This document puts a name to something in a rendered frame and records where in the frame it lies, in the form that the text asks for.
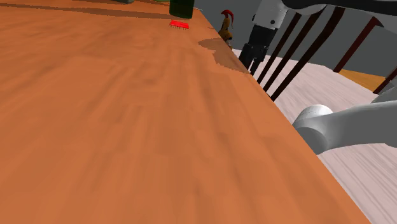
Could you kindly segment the dark red wooden chair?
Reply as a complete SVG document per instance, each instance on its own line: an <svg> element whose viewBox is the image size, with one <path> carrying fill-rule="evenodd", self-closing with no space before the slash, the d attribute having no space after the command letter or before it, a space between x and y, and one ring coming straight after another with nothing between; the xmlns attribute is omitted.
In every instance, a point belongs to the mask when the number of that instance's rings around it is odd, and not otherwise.
<svg viewBox="0 0 397 224"><path fill-rule="evenodd" d="M354 43L350 46L348 51L346 51L345 55L340 59L340 62L335 67L335 72L339 72L347 61L351 58L353 53L358 49L360 44L364 41L364 39L368 36L369 32L376 25L386 25L391 19L397 18L397 1L367 1L367 2L359 2L356 7L353 5L347 5L344 1L341 5L337 5L335 3L332 4L335 9L333 13L326 23L325 27L319 34L319 36L314 40L313 44L308 48L308 50L304 53L301 59L297 62L294 68L288 73L287 77L282 81L282 83L278 86L275 92L270 96L270 98L274 101L276 100L280 94L285 90L285 88L291 83L291 81L296 77L296 75L302 70L304 65L308 63L308 61L313 57L313 55L320 49L320 47L324 44L324 42L330 37L332 32L335 30L336 26L340 22L344 12L347 8L352 10L364 11L372 16L370 21L367 23L366 27L361 31L360 35L356 38ZM313 13L306 21L305 25L291 44L290 48L286 52L285 56L282 58L279 65L276 67L275 71L272 73L270 79L263 87L264 91L267 91L270 86L273 84L275 79L278 77L279 73L285 67L286 63L289 61L291 56L294 54L296 49L300 46L304 37L309 33L312 26L316 23L319 16L322 14L323 10L319 10Z"/></svg>

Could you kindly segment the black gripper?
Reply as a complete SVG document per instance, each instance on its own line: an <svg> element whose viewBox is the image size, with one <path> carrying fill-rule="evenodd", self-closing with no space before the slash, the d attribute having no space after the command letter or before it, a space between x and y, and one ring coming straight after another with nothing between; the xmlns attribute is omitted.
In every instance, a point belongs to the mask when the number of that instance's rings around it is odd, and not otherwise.
<svg viewBox="0 0 397 224"><path fill-rule="evenodd" d="M269 29L260 25L253 26L249 40L243 46L239 55L239 60L246 69L249 69L251 66L249 71L252 76L254 76L257 68L264 61L264 57L276 32L277 29Z"/></svg>

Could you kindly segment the dark green bottle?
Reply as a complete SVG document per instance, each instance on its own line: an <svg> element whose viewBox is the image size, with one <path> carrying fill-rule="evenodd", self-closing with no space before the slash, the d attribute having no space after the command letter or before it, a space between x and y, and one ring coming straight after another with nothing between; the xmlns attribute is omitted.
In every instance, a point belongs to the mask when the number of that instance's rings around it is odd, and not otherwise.
<svg viewBox="0 0 397 224"><path fill-rule="evenodd" d="M191 19L195 0L170 0L169 13L175 17Z"/></svg>

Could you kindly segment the flat red comb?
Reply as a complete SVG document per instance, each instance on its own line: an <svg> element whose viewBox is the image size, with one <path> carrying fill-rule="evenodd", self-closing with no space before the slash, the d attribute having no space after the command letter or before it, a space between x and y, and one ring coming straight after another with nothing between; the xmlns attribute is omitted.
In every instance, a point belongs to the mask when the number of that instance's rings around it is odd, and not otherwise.
<svg viewBox="0 0 397 224"><path fill-rule="evenodd" d="M177 29L189 29L190 28L188 23L180 22L180 21L177 21L177 20L171 20L170 23L169 23L169 26L177 28Z"/></svg>

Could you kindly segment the brown rooster figure red crest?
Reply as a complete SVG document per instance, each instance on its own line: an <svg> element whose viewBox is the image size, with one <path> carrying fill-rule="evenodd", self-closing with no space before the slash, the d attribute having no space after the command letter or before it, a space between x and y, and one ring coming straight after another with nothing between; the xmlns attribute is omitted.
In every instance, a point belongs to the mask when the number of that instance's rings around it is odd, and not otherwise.
<svg viewBox="0 0 397 224"><path fill-rule="evenodd" d="M228 45L228 47L232 49L231 41L233 39L233 35L228 29L230 26L233 26L234 15L230 10L223 10L221 14L224 15L225 18L223 19L221 29L219 30L218 34Z"/></svg>

